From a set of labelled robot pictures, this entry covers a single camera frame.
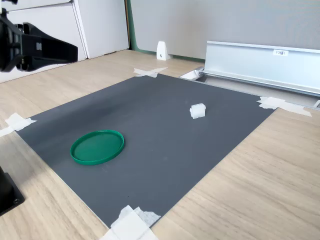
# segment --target black stand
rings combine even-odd
[[[0,167],[0,216],[19,206],[25,201],[14,181]]]

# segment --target white sticker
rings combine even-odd
[[[273,50],[273,55],[277,55],[277,56],[283,56],[283,57],[287,57],[289,54],[289,51],[286,50]]]

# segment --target white cube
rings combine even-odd
[[[192,105],[190,113],[193,119],[204,117],[206,115],[206,106],[203,103]]]

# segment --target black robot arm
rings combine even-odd
[[[14,25],[8,20],[7,11],[2,8],[0,72],[10,72],[15,67],[20,71],[31,72],[44,66],[68,64],[77,60],[76,46],[47,35],[30,23]],[[0,167],[0,216],[24,200],[9,174]]]

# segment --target white bracket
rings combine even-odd
[[[167,51],[167,46],[164,41],[158,42],[158,47],[156,48],[156,59],[167,61],[170,59],[170,56]]]

